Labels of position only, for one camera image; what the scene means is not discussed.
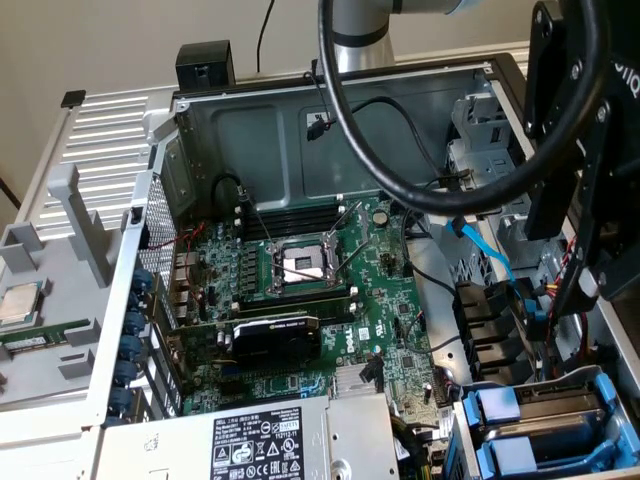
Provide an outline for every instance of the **green circuit board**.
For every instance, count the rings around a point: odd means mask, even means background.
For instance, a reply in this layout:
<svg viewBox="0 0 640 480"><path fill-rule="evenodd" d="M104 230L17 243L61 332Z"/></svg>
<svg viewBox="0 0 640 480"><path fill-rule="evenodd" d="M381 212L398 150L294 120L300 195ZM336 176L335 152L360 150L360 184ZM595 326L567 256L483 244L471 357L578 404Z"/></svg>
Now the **green circuit board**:
<svg viewBox="0 0 640 480"><path fill-rule="evenodd" d="M269 293L272 257L265 250L269 245L266 241L235 244L232 222L209 225L199 236L192 249L209 268L200 272L198 287L206 291L213 286L217 298L215 306L206 307L205 318L197 308L188 310L185 326L174 332L181 338L194 378L194 390L184 400L185 415L251 401L332 394L337 368L364 367L376 352L384 360L389 403L407 422L435 423L435 402L425 403L423 390L425 382L432 382L431 359L409 352L394 331L394 318L407 327L421 310L413 274L403 268L401 215L392 216L390 202L379 201L377 197L351 198L342 203L347 209L354 204L358 208L353 209L337 236L340 262L361 246L364 238L368 239L366 246L340 272L342 282L358 289L356 312L349 310L354 300L346 298L301 302L248 314L251 317L299 312L320 319L352 315L349 322L322 327L322 353L302 369L243 370L224 360L216 363L210 345L215 344L217 331L246 320L242 312L239 315L232 312L234 294L247 301L273 296ZM389 218L384 227L372 222L373 213L379 211ZM418 348L429 346L427 335L417 326L409 339Z"/></svg>

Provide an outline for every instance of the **screw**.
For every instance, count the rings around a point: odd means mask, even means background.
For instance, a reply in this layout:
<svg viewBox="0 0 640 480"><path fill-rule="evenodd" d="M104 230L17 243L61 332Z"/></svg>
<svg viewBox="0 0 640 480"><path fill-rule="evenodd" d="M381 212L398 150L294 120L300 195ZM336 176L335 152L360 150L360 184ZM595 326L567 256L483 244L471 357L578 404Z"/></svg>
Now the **screw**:
<svg viewBox="0 0 640 480"><path fill-rule="evenodd" d="M607 119L607 109L604 107L600 107L598 109L598 122L600 123L604 123L604 121Z"/></svg>
<svg viewBox="0 0 640 480"><path fill-rule="evenodd" d="M582 73L582 63L578 60L577 63L573 64L571 67L571 80L577 80L580 78L580 74Z"/></svg>

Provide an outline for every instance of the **motherboard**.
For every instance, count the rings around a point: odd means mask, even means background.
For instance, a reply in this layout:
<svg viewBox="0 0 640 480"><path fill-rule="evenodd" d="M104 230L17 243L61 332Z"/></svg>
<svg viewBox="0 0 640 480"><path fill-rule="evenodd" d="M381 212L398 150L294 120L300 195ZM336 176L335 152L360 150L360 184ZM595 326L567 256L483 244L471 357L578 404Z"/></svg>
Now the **motherboard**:
<svg viewBox="0 0 640 480"><path fill-rule="evenodd" d="M194 227L200 231L176 262L181 326L169 337L190 378L184 415L338 397L366 379L406 422L435 424L432 360L406 344L429 348L425 324L413 322L421 308L401 250L404 210L378 196L311 210L309 229L320 231L297 233L305 231L300 211L253 218L239 209L237 218ZM287 235L286 225L296 233ZM292 320L308 330L303 344L275 334L260 335L259 348L242 341L249 328L273 332ZM283 353L269 342L295 345ZM265 355L251 358L256 349Z"/></svg>

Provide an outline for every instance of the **cpu processor chip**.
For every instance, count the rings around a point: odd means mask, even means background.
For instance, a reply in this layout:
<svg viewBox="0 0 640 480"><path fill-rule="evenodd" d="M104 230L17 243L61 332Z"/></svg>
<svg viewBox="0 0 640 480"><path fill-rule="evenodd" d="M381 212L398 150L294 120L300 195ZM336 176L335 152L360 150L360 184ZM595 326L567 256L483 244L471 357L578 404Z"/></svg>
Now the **cpu processor chip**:
<svg viewBox="0 0 640 480"><path fill-rule="evenodd" d="M37 283L8 288L0 301L0 328L24 322L34 312L39 293Z"/></svg>

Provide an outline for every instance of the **black cable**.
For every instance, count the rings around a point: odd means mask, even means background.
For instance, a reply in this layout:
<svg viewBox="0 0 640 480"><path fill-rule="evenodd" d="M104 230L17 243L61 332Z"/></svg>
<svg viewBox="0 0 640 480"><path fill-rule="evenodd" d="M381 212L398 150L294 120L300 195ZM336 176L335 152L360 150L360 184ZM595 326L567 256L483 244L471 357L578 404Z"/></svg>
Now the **black cable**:
<svg viewBox="0 0 640 480"><path fill-rule="evenodd" d="M419 238L427 238L427 239L433 239L433 235L431 235L430 233L422 233L422 232L412 232L412 231L408 231L406 233L407 238L408 239L419 239Z"/></svg>
<svg viewBox="0 0 640 480"><path fill-rule="evenodd" d="M262 47L262 37L264 37L264 31L267 28L267 23L269 23L269 17L271 17L271 10L273 10L273 5L276 3L276 0L271 0L269 4L269 8L267 8L267 14L264 16L264 21L262 22L262 28L260 29L260 36L258 37L258 46L256 48L256 70L260 73L260 48Z"/></svg>
<svg viewBox="0 0 640 480"><path fill-rule="evenodd" d="M327 105L327 102L324 99L324 94L322 93L322 89L320 88L320 83L318 82L318 79L311 71L304 72L304 74L302 75L302 78L307 78L307 77L311 79L311 81L313 82L313 85L316 87L316 90L318 91L318 95L320 95L320 100L322 100L322 105L324 105L324 111L327 114L327 119L330 119L331 114L329 113L329 105ZM328 129L329 127L327 126L327 122L325 122L325 130L328 130Z"/></svg>
<svg viewBox="0 0 640 480"><path fill-rule="evenodd" d="M416 468L420 469L428 465L429 461L422 445L418 442L413 431L407 427L407 424L399 417L391 416L391 430L394 437L398 439L400 444L409 452L411 460L413 460Z"/></svg>
<svg viewBox="0 0 640 480"><path fill-rule="evenodd" d="M433 180L429 180L429 181L427 182L427 184L426 184L423 188L424 188L425 190L428 190L428 189L429 189L429 187L430 187L431 185L433 185L434 183L436 183L436 182L440 182L440 180L443 180L443 179L446 179L446 178L454 178L454 177L455 177L455 178L458 178L458 177L456 177L455 175L447 175L446 177L437 177L437 178L434 178Z"/></svg>
<svg viewBox="0 0 640 480"><path fill-rule="evenodd" d="M325 83L347 142L380 186L406 207L441 215L485 212L508 203L544 180L561 165L575 140L594 118L609 71L609 23L600 0L580 0L585 24L585 55L575 94L535 155L512 173L466 192L434 192L400 177L376 155L351 114L336 64L333 42L333 0L319 0L318 33Z"/></svg>
<svg viewBox="0 0 640 480"><path fill-rule="evenodd" d="M433 352L437 352L438 350L442 350L444 347L446 347L447 345L450 345L451 343L460 340L460 335L456 335L455 337L451 337L448 340L445 340L444 342L442 342L439 345L436 345L435 347L431 347L428 350L420 350L417 349L415 347L412 347L409 344L409 333L411 332L411 330L413 329L413 326L418 322L419 317L414 318L411 323L409 324L409 326L407 327L406 330L403 331L403 335L404 335L404 344L407 350L409 350L410 352L416 353L418 355L431 355Z"/></svg>
<svg viewBox="0 0 640 480"><path fill-rule="evenodd" d="M20 210L20 207L22 206L20 200L18 200L16 194L13 193L13 191L9 188L9 185L7 185L2 178L0 178L0 190L2 190L2 192L7 196L13 206Z"/></svg>
<svg viewBox="0 0 640 480"><path fill-rule="evenodd" d="M424 159L427 161L429 166L432 168L433 172L436 174L436 177L440 177L442 172L438 168L438 165L433 160L431 155L429 155L429 151L427 150L427 147L425 147L424 142L422 141L422 138L420 137L420 134L418 133L418 129L416 128L416 124L413 122L413 119L409 115L409 112L407 112L405 110L405 108L402 105L400 105L396 100L394 100L391 97L385 97L385 96L373 97L373 98L370 98L369 100L366 100L366 101L356 105L355 107L353 107L353 109L351 110L351 113L352 114L358 113L363 108L366 108L369 105L373 105L373 104L376 104L376 103L382 103L382 104L385 104L385 105L389 105L390 107L394 108L398 113L400 113L400 115L402 115L402 118L404 118L404 120L407 122L407 125L409 125L409 129L411 130L411 134L413 135L413 138L416 141L416 145L418 146L418 150L420 150L420 153L422 154ZM331 125L333 125L333 124L338 122L338 119L336 117L331 118L329 116L329 109L328 108L327 108L327 118L329 118L329 120L327 122L324 122L324 130L328 130L329 127L331 127ZM319 135L312 136L311 140L315 140L316 138L318 138L318 136Z"/></svg>
<svg viewBox="0 0 640 480"><path fill-rule="evenodd" d="M215 177L213 177L213 181L211 182L211 206L213 207L213 204L215 203L216 200L216 190L218 188L218 185L220 184L220 182L222 182L223 180L226 179L230 179L233 180L234 183L236 184L237 187L242 187L242 182L240 181L240 178L237 175L234 175L231 172L224 172L221 173L219 175L216 175Z"/></svg>
<svg viewBox="0 0 640 480"><path fill-rule="evenodd" d="M420 423L420 422L416 422L416 423L407 423L407 427L408 428L432 428L434 430L438 430L440 427L438 425L435 424L431 424L431 423Z"/></svg>
<svg viewBox="0 0 640 480"><path fill-rule="evenodd" d="M407 219L409 218L409 214L411 213L411 210L407 210L404 214L404 217L402 217L402 228L400 229L400 243L401 243L401 248L402 248L402 256L404 257L404 261L411 267L411 269L416 272L418 275L420 275L422 278L424 278L425 280L428 280L432 283L435 283L436 285L444 288L447 292L449 292L452 296L456 296L456 291L450 287L449 285L447 285L446 283L444 283L441 280L438 280L437 278L432 277L431 275L428 275L426 273L424 273L422 270L420 270L418 267L416 267L413 262L411 261L411 259L409 258L409 249L407 248L407 239L405 238L404 232L407 228Z"/></svg>

